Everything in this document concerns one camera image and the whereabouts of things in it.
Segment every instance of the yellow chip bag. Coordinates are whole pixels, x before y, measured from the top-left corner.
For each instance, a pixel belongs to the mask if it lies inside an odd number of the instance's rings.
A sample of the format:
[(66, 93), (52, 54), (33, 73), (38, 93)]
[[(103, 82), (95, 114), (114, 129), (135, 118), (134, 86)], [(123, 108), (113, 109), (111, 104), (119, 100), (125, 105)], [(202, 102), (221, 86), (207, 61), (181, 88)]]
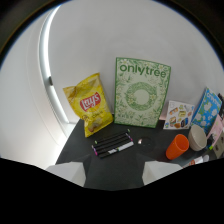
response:
[(96, 73), (81, 81), (77, 86), (63, 88), (73, 111), (85, 121), (85, 137), (89, 137), (113, 122), (99, 76), (100, 74)]

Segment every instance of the black marker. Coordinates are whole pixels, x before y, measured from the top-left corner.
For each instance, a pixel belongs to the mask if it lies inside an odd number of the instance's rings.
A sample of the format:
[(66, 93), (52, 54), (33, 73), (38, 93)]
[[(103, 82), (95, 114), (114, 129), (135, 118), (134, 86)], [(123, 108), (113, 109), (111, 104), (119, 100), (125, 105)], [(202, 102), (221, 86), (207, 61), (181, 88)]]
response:
[(116, 144), (116, 145), (110, 146), (110, 147), (108, 147), (108, 148), (106, 148), (106, 149), (102, 149), (102, 150), (99, 150), (99, 151), (96, 151), (96, 150), (95, 150), (95, 154), (96, 154), (96, 155), (100, 155), (100, 154), (102, 154), (102, 153), (104, 153), (104, 152), (108, 152), (108, 151), (110, 151), (110, 150), (112, 150), (112, 149), (118, 148), (118, 147), (120, 147), (121, 145), (127, 144), (127, 143), (129, 143), (129, 142), (131, 142), (131, 140), (130, 140), (130, 139), (126, 139), (125, 141), (120, 142), (120, 143), (118, 143), (118, 144)]
[(92, 145), (92, 147), (95, 148), (95, 149), (99, 149), (99, 148), (102, 148), (102, 147), (104, 147), (104, 146), (110, 144), (111, 142), (115, 142), (115, 141), (121, 140), (121, 139), (123, 139), (123, 138), (128, 138), (128, 137), (129, 137), (129, 135), (128, 135), (127, 133), (125, 133), (125, 134), (119, 135), (119, 136), (117, 136), (117, 137), (114, 137), (114, 138), (112, 138), (112, 139), (103, 141), (103, 142), (100, 143), (100, 144)]
[(124, 150), (124, 149), (126, 149), (126, 148), (128, 148), (128, 147), (130, 147), (132, 145), (134, 145), (134, 143), (131, 141), (131, 142), (129, 142), (129, 143), (125, 144), (125, 145), (122, 145), (122, 146), (120, 146), (118, 148), (115, 148), (115, 149), (112, 149), (112, 150), (110, 150), (108, 152), (102, 153), (102, 154), (99, 155), (99, 157), (103, 158), (103, 157), (109, 156), (109, 155), (111, 155), (113, 153), (120, 152), (120, 151), (122, 151), (122, 150)]
[(125, 138), (122, 138), (122, 139), (120, 139), (119, 141), (114, 141), (114, 142), (112, 142), (112, 143), (110, 143), (110, 144), (108, 144), (108, 145), (105, 145), (105, 146), (101, 146), (100, 148), (94, 148), (93, 146), (92, 146), (92, 148), (94, 149), (94, 151), (101, 151), (101, 150), (103, 150), (103, 149), (106, 149), (106, 148), (109, 148), (109, 147), (115, 147), (117, 144), (119, 144), (119, 143), (121, 143), (121, 142), (124, 142), (124, 141), (127, 141), (127, 140), (129, 140), (129, 139), (131, 139), (131, 141), (133, 141), (132, 140), (132, 138), (129, 136), (129, 135), (127, 135), (127, 137), (125, 137)]
[(95, 143), (96, 143), (96, 144), (99, 144), (99, 143), (101, 143), (101, 142), (103, 142), (103, 141), (112, 139), (112, 138), (114, 138), (114, 137), (116, 137), (116, 136), (118, 136), (118, 135), (125, 134), (125, 133), (129, 133), (129, 132), (130, 132), (130, 130), (127, 129), (127, 131), (121, 131), (121, 132), (118, 132), (118, 133), (116, 133), (116, 134), (114, 134), (114, 135), (111, 135), (111, 136), (108, 136), (108, 137), (105, 137), (105, 138), (101, 138), (101, 139), (99, 139), (99, 140), (96, 140)]

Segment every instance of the green box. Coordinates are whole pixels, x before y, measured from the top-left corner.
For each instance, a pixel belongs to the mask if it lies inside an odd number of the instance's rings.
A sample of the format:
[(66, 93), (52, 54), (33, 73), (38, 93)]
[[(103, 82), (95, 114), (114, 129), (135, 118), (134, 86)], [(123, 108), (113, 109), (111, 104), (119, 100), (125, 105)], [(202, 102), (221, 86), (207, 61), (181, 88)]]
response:
[(116, 58), (114, 123), (155, 128), (163, 109), (171, 67)]

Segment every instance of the black table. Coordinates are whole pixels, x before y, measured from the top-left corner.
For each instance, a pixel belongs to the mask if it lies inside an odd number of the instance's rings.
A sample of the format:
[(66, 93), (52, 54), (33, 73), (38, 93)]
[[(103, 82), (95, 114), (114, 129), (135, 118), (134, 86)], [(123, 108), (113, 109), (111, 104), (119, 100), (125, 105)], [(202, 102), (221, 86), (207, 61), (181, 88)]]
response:
[[(213, 150), (202, 149), (195, 152), (189, 148), (184, 154), (170, 161), (165, 152), (177, 134), (188, 137), (190, 129), (163, 130), (164, 121), (159, 121), (157, 127), (143, 128), (136, 126), (118, 125), (111, 123), (94, 135), (85, 138), (84, 121), (79, 120), (69, 136), (56, 164), (67, 162), (83, 162), (86, 172), (84, 187), (99, 190), (125, 190), (143, 187), (142, 174), (147, 161), (175, 163), (184, 166), (192, 159), (209, 154), (210, 161), (215, 160)], [(105, 158), (95, 155), (91, 145), (95, 140), (130, 130), (134, 145)], [(151, 138), (149, 144), (138, 144), (141, 138)]]

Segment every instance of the white container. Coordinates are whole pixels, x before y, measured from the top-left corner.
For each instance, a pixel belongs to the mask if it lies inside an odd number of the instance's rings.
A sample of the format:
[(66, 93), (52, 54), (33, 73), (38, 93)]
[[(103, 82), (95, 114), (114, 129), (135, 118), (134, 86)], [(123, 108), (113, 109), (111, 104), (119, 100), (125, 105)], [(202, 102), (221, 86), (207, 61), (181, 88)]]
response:
[(194, 151), (200, 151), (207, 145), (207, 138), (204, 130), (198, 125), (193, 125), (188, 134), (189, 145)]
[(46, 171), (81, 187), (84, 186), (86, 181), (85, 170), (83, 164), (80, 162), (62, 163), (49, 166)]
[(181, 169), (182, 167), (178, 164), (157, 161), (145, 162), (142, 175), (144, 185), (150, 184)]
[(199, 163), (205, 163), (209, 161), (209, 155), (205, 155), (204, 157), (200, 156), (196, 159), (191, 160), (188, 164), (186, 164), (185, 166), (183, 166), (183, 168), (186, 168), (188, 166), (192, 166), (195, 164), (199, 164)]

